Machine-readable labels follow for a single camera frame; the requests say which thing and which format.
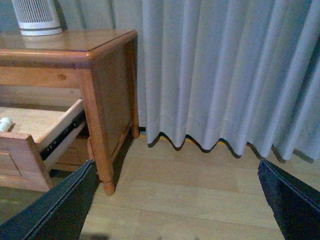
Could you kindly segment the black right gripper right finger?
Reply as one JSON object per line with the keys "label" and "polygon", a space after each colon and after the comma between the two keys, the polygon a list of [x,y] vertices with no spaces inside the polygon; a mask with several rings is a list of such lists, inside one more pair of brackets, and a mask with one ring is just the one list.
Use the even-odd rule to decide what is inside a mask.
{"label": "black right gripper right finger", "polygon": [[266,159],[258,177],[284,239],[318,240],[320,192]]}

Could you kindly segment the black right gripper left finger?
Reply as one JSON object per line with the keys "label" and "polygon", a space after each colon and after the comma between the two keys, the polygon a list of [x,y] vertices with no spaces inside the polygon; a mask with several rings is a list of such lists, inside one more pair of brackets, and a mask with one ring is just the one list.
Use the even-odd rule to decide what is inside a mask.
{"label": "black right gripper left finger", "polygon": [[0,225],[2,240],[77,240],[92,205],[97,166],[90,159]]}

